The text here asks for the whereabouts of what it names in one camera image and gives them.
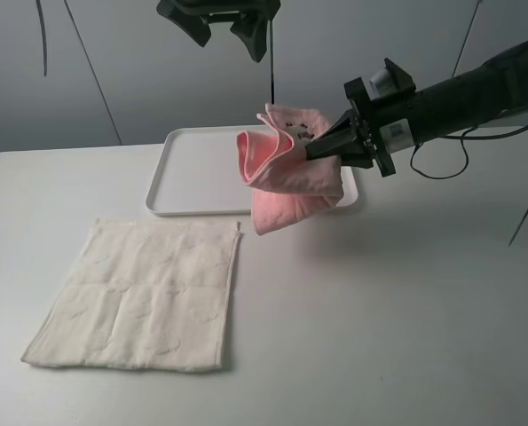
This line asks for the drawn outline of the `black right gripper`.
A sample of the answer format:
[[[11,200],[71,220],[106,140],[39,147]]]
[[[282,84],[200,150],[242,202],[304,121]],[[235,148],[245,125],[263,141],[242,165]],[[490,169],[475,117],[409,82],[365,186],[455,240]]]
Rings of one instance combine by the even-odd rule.
[[[384,177],[395,174],[389,148],[391,137],[382,134],[394,121],[385,119],[383,114],[385,109],[398,106],[413,93],[376,99],[369,95],[360,77],[347,82],[344,91],[351,109],[305,147],[306,159],[338,156],[346,166],[361,169],[377,166]]]

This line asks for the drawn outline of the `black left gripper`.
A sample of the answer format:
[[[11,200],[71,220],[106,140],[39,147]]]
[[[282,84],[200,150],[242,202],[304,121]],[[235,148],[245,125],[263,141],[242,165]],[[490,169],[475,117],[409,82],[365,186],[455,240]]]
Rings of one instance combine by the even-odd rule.
[[[201,15],[253,12],[264,16],[237,20],[230,28],[245,45],[249,57],[259,63],[267,53],[268,20],[274,18],[279,8],[280,0],[169,0],[160,1],[156,11],[182,29],[200,47],[204,47],[211,38],[209,25],[202,21]]]

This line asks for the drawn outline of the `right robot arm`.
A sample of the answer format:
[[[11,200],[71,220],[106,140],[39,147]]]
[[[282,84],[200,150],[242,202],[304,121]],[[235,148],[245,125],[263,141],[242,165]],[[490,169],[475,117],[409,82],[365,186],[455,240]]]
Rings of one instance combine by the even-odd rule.
[[[396,152],[436,138],[465,142],[470,130],[527,112],[528,41],[423,90],[390,59],[369,84],[356,78],[344,90],[350,109],[306,146],[307,159],[337,156],[344,166],[377,166],[391,176]]]

